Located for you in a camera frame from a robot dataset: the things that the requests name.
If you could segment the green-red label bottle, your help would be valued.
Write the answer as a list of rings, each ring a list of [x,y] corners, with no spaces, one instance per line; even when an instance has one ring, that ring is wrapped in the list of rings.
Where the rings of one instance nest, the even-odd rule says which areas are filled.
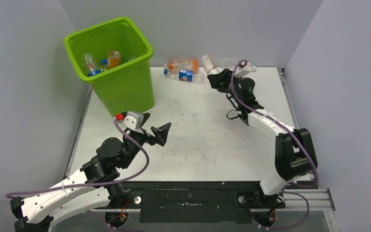
[[[209,55],[202,56],[201,63],[207,75],[213,75],[213,74],[220,73],[213,59]]]

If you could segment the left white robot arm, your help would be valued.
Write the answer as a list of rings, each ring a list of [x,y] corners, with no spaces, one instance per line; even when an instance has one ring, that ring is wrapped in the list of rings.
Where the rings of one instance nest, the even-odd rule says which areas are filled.
[[[17,232],[47,232],[57,223],[99,207],[119,208],[128,201],[122,183],[142,174],[150,158],[143,145],[164,146],[171,123],[143,129],[149,113],[122,112],[114,124],[122,139],[104,140],[81,168],[45,190],[9,193]]]

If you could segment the orange bottle barcode label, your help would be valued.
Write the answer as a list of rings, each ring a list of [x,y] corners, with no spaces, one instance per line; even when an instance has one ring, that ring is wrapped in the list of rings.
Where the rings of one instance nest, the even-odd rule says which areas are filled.
[[[109,69],[115,68],[121,64],[121,54],[117,50],[110,50],[107,53]]]

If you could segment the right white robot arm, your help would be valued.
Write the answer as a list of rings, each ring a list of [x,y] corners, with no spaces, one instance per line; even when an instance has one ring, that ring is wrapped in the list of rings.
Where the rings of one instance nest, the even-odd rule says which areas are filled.
[[[266,207],[273,201],[274,194],[301,176],[316,174],[318,163],[310,132],[289,126],[267,112],[254,95],[255,81],[247,74],[243,70],[233,73],[229,69],[214,68],[208,71],[207,77],[211,88],[226,94],[242,122],[275,144],[274,168],[260,181],[260,190],[254,193],[255,203]]]

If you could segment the blue label clear bottle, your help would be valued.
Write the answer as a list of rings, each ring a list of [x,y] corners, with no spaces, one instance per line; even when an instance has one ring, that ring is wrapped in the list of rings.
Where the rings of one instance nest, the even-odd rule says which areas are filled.
[[[101,73],[100,66],[98,65],[96,59],[90,53],[84,54],[84,61],[88,77]]]

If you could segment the green plastic bin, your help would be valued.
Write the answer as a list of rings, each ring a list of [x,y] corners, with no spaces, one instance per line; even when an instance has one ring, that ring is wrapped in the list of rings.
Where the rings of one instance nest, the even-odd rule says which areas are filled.
[[[67,35],[63,43],[77,76],[91,86],[110,116],[154,107],[153,48],[130,18],[118,17],[79,30]],[[88,77],[84,54],[90,53],[99,64],[110,50],[121,54],[121,64]]]

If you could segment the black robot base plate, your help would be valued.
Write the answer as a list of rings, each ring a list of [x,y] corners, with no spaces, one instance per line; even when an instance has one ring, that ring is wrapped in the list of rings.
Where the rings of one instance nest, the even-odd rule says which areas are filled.
[[[257,181],[128,181],[121,203],[108,213],[139,213],[141,223],[251,223],[251,215],[270,216],[285,208],[284,196],[266,196]]]

